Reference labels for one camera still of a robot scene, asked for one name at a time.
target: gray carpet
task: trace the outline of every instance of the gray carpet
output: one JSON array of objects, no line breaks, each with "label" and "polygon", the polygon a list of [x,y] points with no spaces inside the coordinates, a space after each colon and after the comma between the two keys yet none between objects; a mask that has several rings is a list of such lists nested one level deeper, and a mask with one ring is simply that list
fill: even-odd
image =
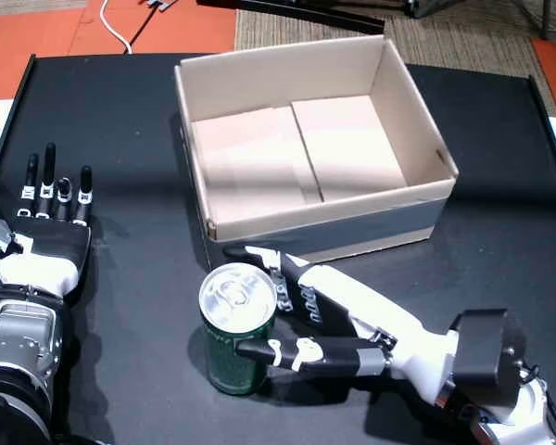
[{"label": "gray carpet", "polygon": [[[540,4],[541,1],[527,1],[530,10]],[[553,4],[552,25],[556,27],[556,0]],[[530,41],[537,29],[512,1],[466,0],[419,20],[387,9],[346,6],[345,10],[384,18],[385,36],[393,39],[407,63],[532,75],[548,113],[556,116],[556,105]],[[235,49],[352,35],[360,34],[303,20],[238,11]]]},{"label": "gray carpet", "polygon": [[85,7],[87,0],[0,0],[0,14]]}]

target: aluminum can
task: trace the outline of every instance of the aluminum can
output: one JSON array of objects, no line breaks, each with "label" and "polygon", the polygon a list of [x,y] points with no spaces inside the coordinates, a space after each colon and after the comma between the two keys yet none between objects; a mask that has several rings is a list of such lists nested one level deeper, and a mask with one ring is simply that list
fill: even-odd
[{"label": "aluminum can", "polygon": [[208,379],[227,394],[255,392],[266,378],[266,365],[239,357],[240,340],[268,338],[276,309],[276,290],[261,269],[233,262],[208,274],[199,292],[206,332]]}]

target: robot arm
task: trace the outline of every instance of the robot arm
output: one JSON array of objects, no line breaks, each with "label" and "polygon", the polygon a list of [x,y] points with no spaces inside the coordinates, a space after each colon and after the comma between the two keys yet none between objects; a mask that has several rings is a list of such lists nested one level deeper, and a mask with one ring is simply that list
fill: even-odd
[{"label": "robot arm", "polygon": [[70,180],[54,181],[55,147],[31,155],[17,216],[0,213],[0,443],[52,443],[53,383],[70,329],[65,296],[78,285],[90,246],[92,174],[82,168],[76,211]]},{"label": "robot arm", "polygon": [[465,311],[445,334],[423,328],[378,292],[326,265],[266,248],[227,248],[276,284],[278,310],[334,337],[246,340],[236,353],[319,375],[407,379],[421,398],[457,415],[470,413],[482,444],[550,445],[546,384],[524,367],[525,338],[506,310]]}]

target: black table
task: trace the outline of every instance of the black table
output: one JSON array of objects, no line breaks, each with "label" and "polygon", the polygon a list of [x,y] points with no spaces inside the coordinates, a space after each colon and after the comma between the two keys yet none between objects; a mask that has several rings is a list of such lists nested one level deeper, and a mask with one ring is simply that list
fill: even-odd
[{"label": "black table", "polygon": [[[95,172],[93,249],[73,309],[80,354],[59,375],[69,406],[58,397],[58,427],[68,418],[73,432],[120,445],[457,442],[435,413],[406,402],[404,385],[379,379],[275,372],[248,398],[208,384],[197,308],[206,270],[172,72],[181,57],[36,60],[2,151],[5,211],[26,158],[47,141],[58,145],[57,174],[83,163]],[[508,307],[556,400],[556,158],[531,84],[411,74],[460,180],[430,241],[334,266],[436,332],[466,308]],[[277,330],[289,333],[284,322]]]}]

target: can rim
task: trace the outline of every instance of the can rim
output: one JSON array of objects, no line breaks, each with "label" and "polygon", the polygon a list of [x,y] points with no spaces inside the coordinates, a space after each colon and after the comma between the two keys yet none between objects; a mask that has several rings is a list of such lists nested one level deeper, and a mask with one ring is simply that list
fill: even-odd
[{"label": "can rim", "polygon": [[[264,318],[261,319],[261,321],[256,326],[247,327],[246,329],[227,330],[227,329],[224,329],[222,327],[216,326],[216,324],[212,320],[210,320],[209,313],[204,308],[202,296],[203,296],[203,290],[208,285],[210,280],[214,279],[219,273],[222,273],[224,270],[231,269],[231,268],[234,268],[234,267],[243,267],[243,268],[249,269],[252,273],[254,273],[258,278],[260,278],[263,282],[265,282],[268,285],[268,288],[270,289],[270,291],[272,293],[272,305],[270,306],[272,309],[267,312],[267,314],[264,316]],[[273,317],[274,313],[276,312],[276,303],[277,303],[277,301],[278,301],[278,295],[276,294],[276,287],[274,286],[274,283],[272,282],[270,277],[267,274],[265,274],[259,267],[253,266],[253,265],[248,264],[246,262],[229,262],[229,263],[223,264],[220,267],[217,267],[212,272],[210,272],[208,275],[206,275],[206,278],[204,278],[204,281],[202,282],[202,285],[200,286],[200,289],[199,289],[199,292],[198,292],[198,304],[199,304],[200,312],[201,312],[202,316],[206,319],[206,321],[208,323],[210,323],[216,329],[219,329],[219,330],[221,330],[223,332],[226,332],[226,333],[229,333],[229,334],[246,334],[248,332],[255,331],[256,329],[259,329],[260,327],[264,326],[266,323],[268,323],[270,321],[270,319]]]}]

